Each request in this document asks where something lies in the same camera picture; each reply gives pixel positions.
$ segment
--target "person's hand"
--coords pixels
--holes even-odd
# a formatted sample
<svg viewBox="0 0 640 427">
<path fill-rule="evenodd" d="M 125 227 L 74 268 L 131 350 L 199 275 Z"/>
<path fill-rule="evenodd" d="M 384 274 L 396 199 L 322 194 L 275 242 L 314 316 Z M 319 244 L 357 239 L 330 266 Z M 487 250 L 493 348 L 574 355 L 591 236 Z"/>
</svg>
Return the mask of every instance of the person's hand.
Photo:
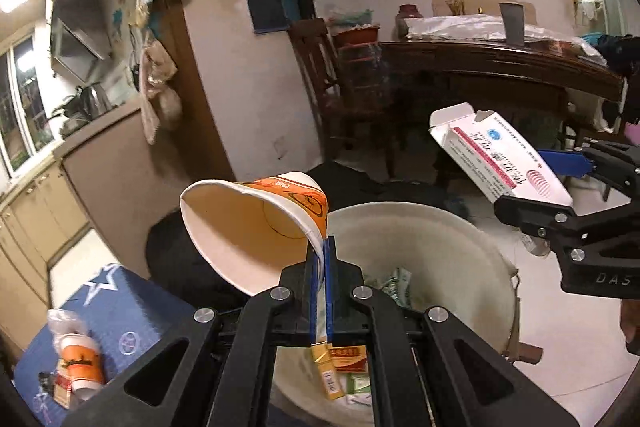
<svg viewBox="0 0 640 427">
<path fill-rule="evenodd" d="M 640 343 L 640 301 L 623 299 L 620 306 L 620 328 L 626 343 Z"/>
</svg>

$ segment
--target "orange paper cup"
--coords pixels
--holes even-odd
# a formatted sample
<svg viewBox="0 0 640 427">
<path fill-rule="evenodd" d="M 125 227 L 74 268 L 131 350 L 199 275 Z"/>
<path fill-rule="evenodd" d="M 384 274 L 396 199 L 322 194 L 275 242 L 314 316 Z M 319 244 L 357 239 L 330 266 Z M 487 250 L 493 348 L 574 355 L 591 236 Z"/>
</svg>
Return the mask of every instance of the orange paper cup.
<svg viewBox="0 0 640 427">
<path fill-rule="evenodd" d="M 79 333 L 63 335 L 60 353 L 71 378 L 71 389 L 80 400 L 88 400 L 101 390 L 104 377 L 100 367 L 100 347 Z"/>
</svg>

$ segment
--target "white star print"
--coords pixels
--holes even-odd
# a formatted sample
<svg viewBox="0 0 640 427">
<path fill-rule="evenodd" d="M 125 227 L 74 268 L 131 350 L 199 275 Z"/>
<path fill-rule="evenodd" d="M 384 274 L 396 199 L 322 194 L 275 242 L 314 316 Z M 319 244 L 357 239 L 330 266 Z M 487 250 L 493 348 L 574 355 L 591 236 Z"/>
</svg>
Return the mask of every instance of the white star print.
<svg viewBox="0 0 640 427">
<path fill-rule="evenodd" d="M 120 264 L 113 263 L 107 264 L 102 267 L 100 273 L 94 277 L 94 279 L 98 279 L 102 275 L 103 272 L 107 272 L 107 282 L 95 282 L 94 280 L 87 281 L 84 283 L 85 286 L 89 286 L 89 291 L 86 293 L 86 298 L 84 299 L 84 306 L 88 306 L 94 297 L 100 293 L 100 290 L 110 290 L 110 291 L 118 291 L 118 287 L 113 282 L 113 272 L 115 272 L 120 267 Z"/>
</svg>

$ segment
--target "kettle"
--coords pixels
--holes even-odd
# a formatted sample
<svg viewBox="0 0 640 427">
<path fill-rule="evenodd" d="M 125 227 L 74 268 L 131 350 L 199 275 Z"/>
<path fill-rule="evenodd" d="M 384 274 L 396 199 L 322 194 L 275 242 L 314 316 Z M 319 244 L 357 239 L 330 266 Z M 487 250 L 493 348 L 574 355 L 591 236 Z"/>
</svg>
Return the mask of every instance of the kettle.
<svg viewBox="0 0 640 427">
<path fill-rule="evenodd" d="M 86 87 L 78 87 L 76 94 L 80 102 L 82 113 L 89 119 L 95 120 L 113 109 L 104 88 L 100 84 L 91 84 Z"/>
</svg>

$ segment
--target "range hood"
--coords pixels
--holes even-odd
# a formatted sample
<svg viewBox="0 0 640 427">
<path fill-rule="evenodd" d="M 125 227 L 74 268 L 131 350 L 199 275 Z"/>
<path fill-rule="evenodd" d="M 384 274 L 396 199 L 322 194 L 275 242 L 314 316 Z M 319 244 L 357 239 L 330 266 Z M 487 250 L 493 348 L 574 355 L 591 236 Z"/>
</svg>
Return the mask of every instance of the range hood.
<svg viewBox="0 0 640 427">
<path fill-rule="evenodd" d="M 58 18 L 51 28 L 51 67 L 68 80 L 88 86 L 100 82 L 113 68 L 111 49 L 98 44 L 81 28 Z"/>
</svg>

